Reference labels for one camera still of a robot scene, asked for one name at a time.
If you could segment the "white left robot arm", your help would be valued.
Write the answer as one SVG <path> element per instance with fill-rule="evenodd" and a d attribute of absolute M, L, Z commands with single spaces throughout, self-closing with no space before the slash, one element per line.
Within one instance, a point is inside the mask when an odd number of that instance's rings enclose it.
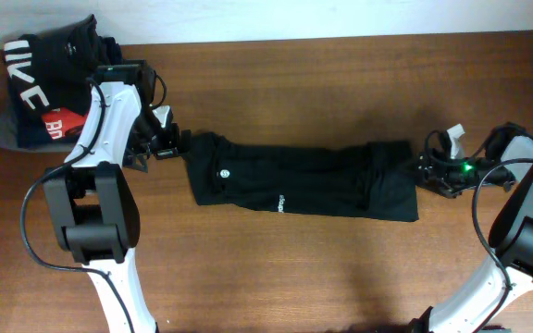
<path fill-rule="evenodd" d="M 89 78 L 91 107 L 80 137 L 61 166 L 41 181 L 59 247 L 73 271 L 91 279 L 112 332 L 156 332 L 136 267 L 140 213 L 125 168 L 179 157 L 191 146 L 168 105 L 155 104 L 162 82 L 143 60 L 101 66 Z"/>

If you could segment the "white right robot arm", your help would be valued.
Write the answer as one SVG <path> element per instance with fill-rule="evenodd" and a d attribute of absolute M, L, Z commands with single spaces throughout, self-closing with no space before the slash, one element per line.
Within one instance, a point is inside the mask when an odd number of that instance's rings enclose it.
<path fill-rule="evenodd" d="M 406 327 L 415 333 L 501 332 L 491 320 L 533 290 L 533 135 L 515 123 L 493 128 L 465 155 L 462 125 L 438 131 L 409 166 L 419 187 L 454 199 L 473 193 L 471 217 L 487 253 L 446 302 L 427 308 Z"/>

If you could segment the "black t-shirt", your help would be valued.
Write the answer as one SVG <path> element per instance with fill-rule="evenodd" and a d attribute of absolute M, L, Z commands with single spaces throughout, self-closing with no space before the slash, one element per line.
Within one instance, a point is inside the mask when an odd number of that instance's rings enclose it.
<path fill-rule="evenodd" d="M 330 150 L 244 145 L 206 132 L 192 137 L 184 160 L 199 205 L 415 222 L 415 182 L 400 169 L 411 156 L 406 141 Z"/>

